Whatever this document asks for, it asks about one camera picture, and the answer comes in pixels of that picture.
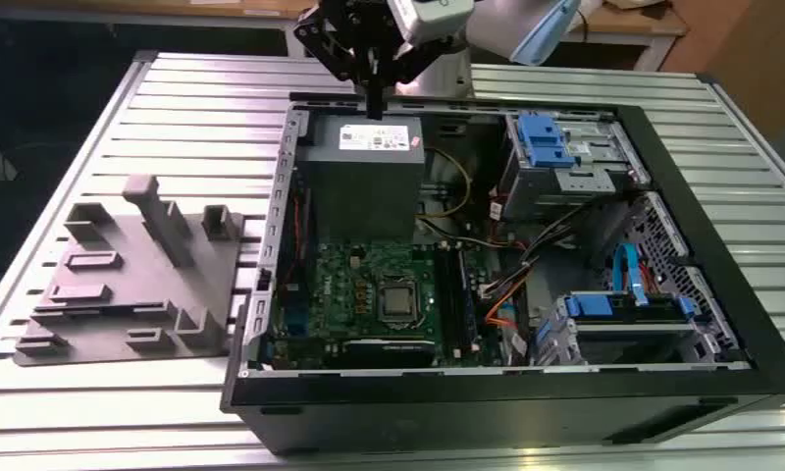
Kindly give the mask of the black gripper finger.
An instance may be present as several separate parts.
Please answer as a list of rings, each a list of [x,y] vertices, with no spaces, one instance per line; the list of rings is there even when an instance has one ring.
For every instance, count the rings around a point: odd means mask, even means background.
[[[333,26],[319,9],[306,9],[293,28],[294,37],[339,81],[351,81],[362,90],[366,117],[373,118],[373,73],[370,50],[351,52],[338,42]]]
[[[439,38],[411,46],[405,52],[402,42],[385,40],[373,49],[373,119],[378,121],[386,111],[385,89],[397,83],[410,83],[433,62],[450,54],[458,43],[453,38]]]

